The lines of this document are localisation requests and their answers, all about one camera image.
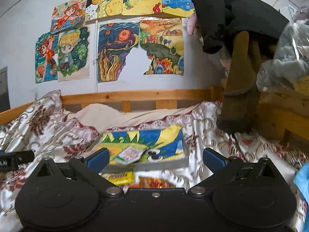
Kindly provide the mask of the floral satin bedspread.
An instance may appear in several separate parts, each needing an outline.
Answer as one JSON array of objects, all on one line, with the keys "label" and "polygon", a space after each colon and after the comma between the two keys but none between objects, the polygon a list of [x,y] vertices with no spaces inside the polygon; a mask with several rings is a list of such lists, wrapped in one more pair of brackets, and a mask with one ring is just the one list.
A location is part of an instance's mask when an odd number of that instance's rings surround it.
[{"label": "floral satin bedspread", "polygon": [[[216,121],[221,113],[220,103],[203,102],[186,114],[168,115],[163,119],[135,126],[112,127],[106,131],[137,131],[164,129],[180,125],[189,149],[189,164],[171,170],[140,171],[140,177],[167,180],[178,188],[189,189],[211,175],[204,165],[202,153],[210,147],[223,156],[237,156],[247,162],[269,157],[280,173],[292,184],[296,172],[308,163],[308,156],[299,150],[285,150],[276,142],[265,140],[253,132],[231,136],[220,131]],[[76,118],[68,119],[61,93],[51,91],[35,101],[15,120],[1,128],[1,150],[18,152],[32,150],[33,162],[17,171],[1,174],[1,231],[20,231],[22,225],[15,212],[15,199],[39,161],[51,157],[66,162],[86,152],[101,134],[94,127],[82,125]]]}]

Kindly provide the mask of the yellow snack packet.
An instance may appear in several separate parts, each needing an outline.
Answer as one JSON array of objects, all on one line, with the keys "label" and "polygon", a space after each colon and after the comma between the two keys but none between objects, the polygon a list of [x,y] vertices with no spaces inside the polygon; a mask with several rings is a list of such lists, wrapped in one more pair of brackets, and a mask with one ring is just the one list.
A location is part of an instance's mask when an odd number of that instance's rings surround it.
[{"label": "yellow snack packet", "polygon": [[104,173],[102,177],[117,186],[130,185],[135,183],[135,174],[132,171],[119,173]]}]

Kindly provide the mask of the blond boy drawing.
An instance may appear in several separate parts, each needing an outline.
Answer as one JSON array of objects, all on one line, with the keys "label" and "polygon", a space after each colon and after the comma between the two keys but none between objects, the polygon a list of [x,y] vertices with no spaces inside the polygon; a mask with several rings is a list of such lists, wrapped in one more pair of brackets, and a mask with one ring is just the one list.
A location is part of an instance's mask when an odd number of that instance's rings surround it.
[{"label": "blond boy drawing", "polygon": [[90,29],[72,28],[59,35],[58,82],[82,80],[90,77],[88,63]]}]

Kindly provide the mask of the blue plastic bag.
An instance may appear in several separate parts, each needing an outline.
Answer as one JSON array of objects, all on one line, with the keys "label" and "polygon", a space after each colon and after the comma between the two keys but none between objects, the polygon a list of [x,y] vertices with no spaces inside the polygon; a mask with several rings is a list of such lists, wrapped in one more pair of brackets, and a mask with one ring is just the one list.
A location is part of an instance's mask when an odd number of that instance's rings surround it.
[{"label": "blue plastic bag", "polygon": [[298,170],[295,178],[294,184],[300,190],[301,194],[303,195],[304,199],[307,203],[309,203],[309,164],[306,163]]}]

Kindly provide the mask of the wooden bed frame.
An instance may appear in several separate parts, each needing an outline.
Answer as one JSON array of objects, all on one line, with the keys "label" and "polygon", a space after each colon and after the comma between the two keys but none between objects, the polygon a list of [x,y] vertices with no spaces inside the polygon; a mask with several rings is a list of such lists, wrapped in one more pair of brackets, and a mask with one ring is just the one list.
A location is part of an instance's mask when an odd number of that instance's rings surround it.
[{"label": "wooden bed frame", "polygon": [[[223,106],[230,103],[230,97],[219,86],[200,90],[115,91],[62,97],[65,106],[82,108],[94,103],[120,102],[125,113],[132,110],[132,102],[154,101],[156,109],[175,109],[179,101],[188,100],[220,101]],[[255,121],[257,131],[267,139],[288,141],[291,135],[297,135],[308,140],[308,98],[290,97],[286,93],[261,93]]]}]

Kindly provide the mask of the orange red snack bag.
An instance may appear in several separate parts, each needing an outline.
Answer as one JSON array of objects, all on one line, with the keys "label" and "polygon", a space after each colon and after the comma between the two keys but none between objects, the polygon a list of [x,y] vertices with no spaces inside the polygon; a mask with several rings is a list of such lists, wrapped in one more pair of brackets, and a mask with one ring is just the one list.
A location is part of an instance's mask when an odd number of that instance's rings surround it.
[{"label": "orange red snack bag", "polygon": [[130,188],[170,189],[176,186],[167,180],[153,177],[139,177],[139,182],[129,185]]}]

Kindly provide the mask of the grey door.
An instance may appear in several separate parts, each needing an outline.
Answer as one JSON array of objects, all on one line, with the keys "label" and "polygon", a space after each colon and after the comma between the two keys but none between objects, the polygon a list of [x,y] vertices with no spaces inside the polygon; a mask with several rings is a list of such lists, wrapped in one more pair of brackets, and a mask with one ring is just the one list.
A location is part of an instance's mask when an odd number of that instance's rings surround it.
[{"label": "grey door", "polygon": [[0,112],[10,109],[8,83],[7,83],[7,67],[1,69],[0,72]]}]

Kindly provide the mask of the landscape fields drawing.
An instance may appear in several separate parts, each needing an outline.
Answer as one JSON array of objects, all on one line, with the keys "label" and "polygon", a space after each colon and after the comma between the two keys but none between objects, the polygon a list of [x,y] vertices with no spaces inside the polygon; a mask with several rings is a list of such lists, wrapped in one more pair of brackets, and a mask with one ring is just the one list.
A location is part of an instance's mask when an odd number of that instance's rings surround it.
[{"label": "landscape fields drawing", "polygon": [[139,45],[150,60],[145,75],[184,74],[182,19],[141,18]]}]

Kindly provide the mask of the white green pouch snack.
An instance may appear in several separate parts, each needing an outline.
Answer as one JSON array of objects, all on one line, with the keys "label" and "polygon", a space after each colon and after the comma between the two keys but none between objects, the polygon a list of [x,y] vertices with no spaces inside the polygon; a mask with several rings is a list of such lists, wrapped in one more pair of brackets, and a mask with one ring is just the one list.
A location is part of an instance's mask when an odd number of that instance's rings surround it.
[{"label": "white green pouch snack", "polygon": [[129,146],[120,152],[114,160],[120,165],[130,165],[140,160],[146,150],[146,148],[138,149]]}]

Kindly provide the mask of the starry swirl drawing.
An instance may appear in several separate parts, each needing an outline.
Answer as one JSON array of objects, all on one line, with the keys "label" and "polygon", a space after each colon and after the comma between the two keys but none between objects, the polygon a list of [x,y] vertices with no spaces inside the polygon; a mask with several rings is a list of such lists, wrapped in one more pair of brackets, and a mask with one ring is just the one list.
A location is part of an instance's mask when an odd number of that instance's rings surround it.
[{"label": "starry swirl drawing", "polygon": [[126,58],[139,44],[139,22],[101,24],[98,30],[98,82],[117,81]]}]

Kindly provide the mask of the anime girl orange drawing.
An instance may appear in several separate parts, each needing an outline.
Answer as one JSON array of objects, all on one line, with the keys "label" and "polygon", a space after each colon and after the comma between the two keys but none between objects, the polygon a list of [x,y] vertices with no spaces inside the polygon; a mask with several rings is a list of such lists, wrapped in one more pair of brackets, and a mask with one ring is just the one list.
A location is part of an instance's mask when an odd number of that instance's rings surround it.
[{"label": "anime girl orange drawing", "polygon": [[35,48],[35,79],[43,83],[58,79],[55,55],[58,52],[59,35],[51,32],[41,35]]}]

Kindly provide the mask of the grey tray with colourful liner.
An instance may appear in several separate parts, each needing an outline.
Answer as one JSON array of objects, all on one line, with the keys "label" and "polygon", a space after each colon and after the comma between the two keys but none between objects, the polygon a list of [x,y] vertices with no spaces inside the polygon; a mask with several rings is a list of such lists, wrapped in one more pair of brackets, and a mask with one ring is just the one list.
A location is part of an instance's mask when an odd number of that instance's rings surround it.
[{"label": "grey tray with colourful liner", "polygon": [[[147,150],[135,163],[118,164],[115,157],[129,146]],[[102,173],[170,170],[188,166],[189,151],[180,125],[164,129],[104,132],[92,143],[89,151],[101,148],[110,152],[110,161]]]}]

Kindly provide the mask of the olive brown hanging trousers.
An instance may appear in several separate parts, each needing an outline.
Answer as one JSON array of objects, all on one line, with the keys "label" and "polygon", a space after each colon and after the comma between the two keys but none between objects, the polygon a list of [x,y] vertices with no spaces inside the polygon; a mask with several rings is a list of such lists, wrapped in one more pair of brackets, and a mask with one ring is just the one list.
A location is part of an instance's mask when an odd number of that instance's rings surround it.
[{"label": "olive brown hanging trousers", "polygon": [[258,43],[248,32],[240,32],[234,39],[223,106],[217,120],[220,130],[228,134],[251,132],[260,98],[256,80],[261,64]]}]

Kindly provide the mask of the clear plastic bag of clothes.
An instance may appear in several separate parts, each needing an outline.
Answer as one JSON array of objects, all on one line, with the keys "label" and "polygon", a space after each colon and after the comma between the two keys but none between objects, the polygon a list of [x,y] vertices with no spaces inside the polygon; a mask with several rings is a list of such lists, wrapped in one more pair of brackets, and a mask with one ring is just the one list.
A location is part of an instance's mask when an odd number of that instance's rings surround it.
[{"label": "clear plastic bag of clothes", "polygon": [[273,59],[261,65],[256,84],[262,92],[286,89],[308,96],[308,20],[286,25]]}]

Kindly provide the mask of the black hanging garment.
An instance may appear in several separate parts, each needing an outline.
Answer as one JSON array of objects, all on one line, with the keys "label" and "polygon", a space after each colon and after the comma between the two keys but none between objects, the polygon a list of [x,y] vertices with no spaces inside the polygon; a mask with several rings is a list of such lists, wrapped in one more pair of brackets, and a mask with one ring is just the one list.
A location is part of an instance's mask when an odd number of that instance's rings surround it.
[{"label": "black hanging garment", "polygon": [[201,27],[203,51],[233,51],[234,39],[248,32],[249,39],[265,46],[277,44],[289,23],[280,12],[261,0],[192,0]]}]

